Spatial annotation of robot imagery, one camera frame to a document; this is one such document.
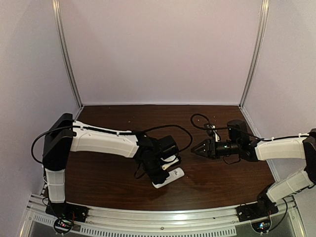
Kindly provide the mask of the white remote control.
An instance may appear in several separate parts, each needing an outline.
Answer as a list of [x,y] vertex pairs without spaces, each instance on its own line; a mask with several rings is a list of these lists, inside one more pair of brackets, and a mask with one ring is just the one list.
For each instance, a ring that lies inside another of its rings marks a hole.
[[152,185],[156,188],[159,189],[161,187],[164,187],[180,178],[182,178],[185,175],[184,171],[182,168],[176,168],[172,171],[169,172],[169,177],[166,178],[166,180],[162,184],[154,184]]

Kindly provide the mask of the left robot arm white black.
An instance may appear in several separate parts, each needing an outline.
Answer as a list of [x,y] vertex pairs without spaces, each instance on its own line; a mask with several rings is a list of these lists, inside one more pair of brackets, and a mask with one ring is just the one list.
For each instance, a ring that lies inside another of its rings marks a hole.
[[120,131],[91,126],[63,114],[35,141],[44,139],[42,160],[48,188],[48,202],[54,212],[66,208],[65,170],[71,152],[96,152],[134,159],[152,185],[159,189],[184,176],[181,168],[168,169],[180,163],[179,149],[173,137],[156,139],[146,131]]

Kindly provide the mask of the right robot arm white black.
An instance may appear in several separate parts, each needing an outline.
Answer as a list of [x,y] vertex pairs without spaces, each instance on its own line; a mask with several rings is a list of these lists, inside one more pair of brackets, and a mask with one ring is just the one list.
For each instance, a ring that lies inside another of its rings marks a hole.
[[229,139],[222,142],[217,128],[206,123],[202,130],[209,135],[208,139],[194,146],[192,153],[210,159],[238,155],[239,159],[248,162],[259,162],[273,159],[303,159],[305,167],[290,174],[287,178],[267,186],[257,196],[257,210],[268,213],[277,201],[316,183],[316,130],[308,133],[264,139],[250,134],[246,122],[235,119],[225,128]]

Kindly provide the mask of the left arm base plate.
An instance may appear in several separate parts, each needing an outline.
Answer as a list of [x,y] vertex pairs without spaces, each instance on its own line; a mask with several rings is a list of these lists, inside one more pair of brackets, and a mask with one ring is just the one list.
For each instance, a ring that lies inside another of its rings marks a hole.
[[46,214],[67,220],[85,222],[89,208],[86,206],[69,204],[69,203],[51,203],[46,207]]

